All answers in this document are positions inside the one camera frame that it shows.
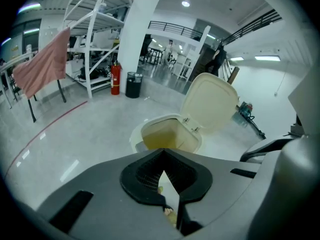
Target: trash can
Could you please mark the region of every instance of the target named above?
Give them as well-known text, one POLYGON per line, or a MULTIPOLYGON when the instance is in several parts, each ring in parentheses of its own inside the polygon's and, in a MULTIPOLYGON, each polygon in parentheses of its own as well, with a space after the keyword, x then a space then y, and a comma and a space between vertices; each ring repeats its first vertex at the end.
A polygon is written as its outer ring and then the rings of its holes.
POLYGON ((136 72, 128 72, 128 76, 126 79, 125 96, 132 99, 138 98, 140 96, 142 78, 142 74, 138 74, 136 72))

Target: pink cloth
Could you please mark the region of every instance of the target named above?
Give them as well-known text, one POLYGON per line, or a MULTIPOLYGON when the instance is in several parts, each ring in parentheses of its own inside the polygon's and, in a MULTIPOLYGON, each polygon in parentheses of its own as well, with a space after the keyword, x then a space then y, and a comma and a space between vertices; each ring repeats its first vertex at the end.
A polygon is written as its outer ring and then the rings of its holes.
POLYGON ((36 92, 54 80, 66 77, 67 46, 70 28, 61 31, 32 60, 13 70, 16 85, 30 99, 36 92))

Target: rectangular ceiling light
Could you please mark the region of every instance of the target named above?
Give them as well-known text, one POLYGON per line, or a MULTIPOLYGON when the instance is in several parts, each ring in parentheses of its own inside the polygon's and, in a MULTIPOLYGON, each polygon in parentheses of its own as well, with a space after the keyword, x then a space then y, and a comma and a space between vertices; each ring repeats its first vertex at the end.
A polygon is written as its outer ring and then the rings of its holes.
POLYGON ((257 61, 273 61, 273 62, 280 62, 281 59, 279 56, 255 56, 257 61))
POLYGON ((2 43, 1 43, 1 46, 3 46, 6 42, 8 42, 9 40, 11 40, 11 38, 7 38, 6 40, 4 40, 2 43))
POLYGON ((24 6, 24 7, 21 7, 21 8, 18 10, 18 14, 21 13, 21 12, 23 12, 23 11, 26 11, 26 10, 38 8, 38 7, 40 7, 40 6, 41 6, 40 3, 34 3, 34 4, 26 5, 26 6, 24 6))
POLYGON ((23 33, 24 33, 24 34, 29 34, 29 33, 37 32, 37 31, 39 31, 39 30, 40 30, 39 28, 34 28, 34 29, 30 29, 30 30, 23 31, 23 33))
POLYGON ((231 58, 230 61, 236 62, 236 61, 243 61, 244 58, 242 57, 235 57, 235 58, 231 58))
POLYGON ((208 38, 216 39, 214 36, 207 34, 206 35, 208 38))

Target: red floor line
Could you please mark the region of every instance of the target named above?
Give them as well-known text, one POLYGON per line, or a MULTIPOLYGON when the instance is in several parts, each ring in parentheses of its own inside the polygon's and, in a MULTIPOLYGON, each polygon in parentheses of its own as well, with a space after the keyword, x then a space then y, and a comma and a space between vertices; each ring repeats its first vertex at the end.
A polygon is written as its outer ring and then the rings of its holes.
POLYGON ((8 172, 10 170, 10 168, 12 167, 12 165, 15 163, 15 161, 17 160, 17 158, 21 155, 21 153, 42 133, 44 132, 46 129, 48 129, 51 125, 53 125, 55 122, 57 122, 58 120, 60 120, 61 118, 63 118, 64 116, 66 116, 67 114, 69 114, 70 112, 74 111, 75 109, 79 108, 80 106, 84 105, 85 103, 87 103, 88 101, 82 102, 81 104, 79 104, 78 106, 75 106, 74 108, 68 110, 67 112, 65 112, 64 114, 60 115, 57 119, 55 119, 54 121, 52 121, 51 123, 49 123, 44 129, 42 129, 36 136, 34 136, 26 145, 25 147, 19 152, 19 154, 16 155, 16 157, 13 159, 13 161, 11 162, 11 164, 9 165, 8 170, 6 170, 6 173, 4 175, 4 180, 6 180, 6 177, 8 175, 8 172))

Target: beige lid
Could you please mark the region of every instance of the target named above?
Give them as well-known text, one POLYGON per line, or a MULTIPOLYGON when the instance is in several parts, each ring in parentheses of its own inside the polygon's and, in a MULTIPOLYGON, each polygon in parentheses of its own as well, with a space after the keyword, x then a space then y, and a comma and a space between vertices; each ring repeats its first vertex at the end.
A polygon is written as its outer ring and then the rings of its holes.
POLYGON ((236 112, 238 94, 224 80, 210 73, 198 75, 192 82, 180 114, 189 118, 201 132, 213 132, 224 126, 236 112))

